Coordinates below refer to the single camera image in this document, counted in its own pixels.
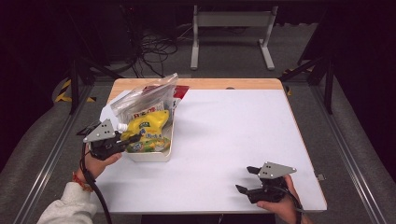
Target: metal frame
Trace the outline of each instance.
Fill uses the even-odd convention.
[[[332,129],[332,134],[334,135],[339,146],[338,149],[340,156],[344,162],[344,165],[346,166],[347,171],[349,172],[353,184],[355,185],[356,191],[361,196],[361,201],[366,208],[367,214],[369,215],[371,221],[373,223],[387,223],[384,215],[382,214],[381,208],[375,200],[375,196],[367,184],[366,178],[361,172],[361,169],[355,161],[346,139],[342,135],[341,130],[337,125],[337,122],[335,121],[334,117],[328,113],[327,106],[321,102],[324,96],[321,93],[320,88],[318,86],[311,86],[310,89],[320,107],[322,114]]]
[[[91,90],[92,90],[92,86],[84,86],[82,88],[82,93],[80,95],[79,101],[85,102]],[[31,215],[33,214],[33,211],[35,209],[35,206],[37,205],[38,200],[40,199],[40,196],[44,191],[44,188],[47,186],[47,183],[50,180],[50,176],[52,175],[52,172],[55,169],[55,165],[57,164],[59,158],[62,155],[62,152],[64,151],[64,144],[66,138],[70,134],[71,128],[75,124],[83,106],[84,103],[77,105],[74,113],[71,113],[67,118],[66,122],[64,123],[62,131],[59,134],[59,137],[56,140],[55,145],[53,146],[49,156],[47,157],[47,160],[44,163],[43,168],[41,169],[40,173],[37,175],[37,178],[35,179],[35,183],[33,184],[28,196],[26,197],[20,209],[20,212],[15,217],[15,220],[13,222],[14,224],[28,223],[28,221],[30,220]]]
[[[198,69],[199,39],[198,27],[213,26],[246,26],[246,27],[266,27],[266,34],[263,39],[259,39],[262,56],[267,64],[268,70],[274,70],[275,66],[268,50],[268,41],[276,18],[277,7],[271,11],[259,12],[198,12],[198,6],[194,6],[193,12],[193,43],[191,53],[191,70]]]

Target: hand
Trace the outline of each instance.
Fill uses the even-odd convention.
[[[111,165],[114,162],[118,161],[121,158],[121,156],[122,156],[121,153],[116,153],[110,156],[109,158],[107,158],[105,161],[100,161],[92,157],[91,153],[88,153],[85,156],[85,166],[87,167],[87,170],[89,170],[90,173],[92,174],[92,177],[96,179],[106,169],[108,165]],[[84,174],[82,173],[80,168],[78,168],[78,170],[76,171],[76,175],[78,179],[80,179],[82,182],[87,183]]]
[[[294,195],[294,197],[300,201],[297,191],[293,186],[293,181],[290,175],[284,176],[286,184],[288,185],[289,191]],[[280,218],[289,224],[295,224],[297,221],[297,213],[293,203],[293,199],[289,195],[285,195],[278,203],[269,203],[266,201],[259,201],[256,204],[258,207],[266,209],[270,212],[277,214]]]

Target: gray floor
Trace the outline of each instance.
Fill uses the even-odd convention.
[[[190,70],[191,41],[184,40],[179,43],[178,52],[165,61],[164,71],[169,75],[177,72],[181,77],[279,77],[284,70],[296,66],[315,27],[287,25],[274,28],[269,50],[275,71],[265,68],[257,37],[254,37],[259,32],[250,29],[241,35],[222,30],[204,32],[200,39],[197,71]],[[131,71],[123,75],[134,76]],[[155,77],[147,68],[144,68],[144,75]],[[72,117],[68,115],[70,103],[55,103],[21,139],[1,174],[0,223],[12,223],[21,208],[26,208],[23,204],[27,197],[34,198],[35,202],[28,206],[31,209],[23,210],[30,211],[24,220],[36,223],[48,204],[62,196],[65,183],[71,179],[71,172],[78,167],[82,138],[76,133],[98,120],[111,91],[112,82],[105,78],[101,80],[86,89],[89,96],[97,97],[95,103],[83,104],[79,113]],[[328,116],[318,99],[318,92],[323,91],[322,85],[310,87],[301,80],[304,76],[285,83],[291,89],[288,96],[290,106],[317,174],[327,177],[320,185],[328,210],[309,216],[315,223],[396,223],[393,211],[396,207],[396,185],[376,156],[338,83],[335,80],[333,115]],[[65,130],[64,124],[73,119],[71,129]],[[339,128],[341,140],[334,134],[332,122]],[[58,138],[61,133],[67,133],[64,140]],[[45,187],[36,197],[32,197],[29,192],[35,185],[36,177],[47,164],[47,157],[53,155],[51,152],[62,141],[61,151],[55,156],[57,163],[43,181]],[[346,143],[349,156],[343,151],[342,141]],[[373,216],[373,210],[380,214]],[[114,215],[113,222],[137,224],[140,223],[140,216]],[[97,214],[94,223],[106,223],[103,214]]]

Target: cable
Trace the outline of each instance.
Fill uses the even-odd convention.
[[[87,128],[87,134],[88,135],[90,132],[93,131],[94,128]],[[96,186],[95,182],[96,180],[93,178],[91,172],[87,169],[87,167],[85,166],[85,157],[90,153],[85,152],[86,149],[86,144],[83,143],[82,144],[82,149],[81,149],[81,159],[79,161],[79,168],[81,169],[82,173],[84,174],[85,180],[87,181],[87,184],[89,184],[91,186],[91,188],[93,189],[93,191],[95,191],[96,195],[99,198],[99,201],[103,207],[103,210],[105,211],[105,216],[106,216],[106,220],[108,224],[112,224],[111,221],[111,216],[110,213],[108,212],[108,208],[107,208],[107,204],[105,201],[105,198],[102,195],[102,192],[99,190],[99,188]]]
[[[186,35],[188,33],[188,31],[191,31],[191,30],[192,30],[192,26],[190,26],[189,29],[187,29],[183,34],[181,34],[180,36],[177,37],[177,42],[181,42],[186,39],[193,40],[191,38],[183,37],[184,35]]]
[[[164,77],[163,62],[168,59],[169,55],[177,52],[177,42],[158,32],[154,33],[149,29],[144,31],[143,22],[138,21],[142,17],[137,8],[122,5],[120,9],[128,29],[130,43],[135,48],[131,66],[135,76],[144,77],[143,70],[147,67],[156,75]],[[160,64],[161,71],[154,68],[153,65],[157,63]]]
[[[294,195],[288,189],[282,189],[280,187],[275,187],[275,186],[268,186],[268,187],[270,187],[272,189],[280,190],[282,192],[285,192],[286,194],[288,194],[291,197],[291,199],[293,200],[293,203],[294,203],[294,207],[296,208],[296,212],[297,212],[296,224],[300,224],[301,223],[301,218],[302,218],[302,215],[303,215],[303,212],[302,212],[303,211],[303,206],[299,203],[297,198],[294,197]]]

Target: snack bag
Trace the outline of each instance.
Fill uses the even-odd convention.
[[[170,140],[163,137],[163,125],[169,119],[169,111],[154,111],[133,119],[128,124],[126,132],[120,140],[127,140],[135,134],[141,134],[139,142],[130,144],[127,152],[155,152],[169,149]]]
[[[173,109],[173,94],[178,80],[177,74],[163,77],[141,85],[110,105],[119,123],[131,120],[157,110]]]

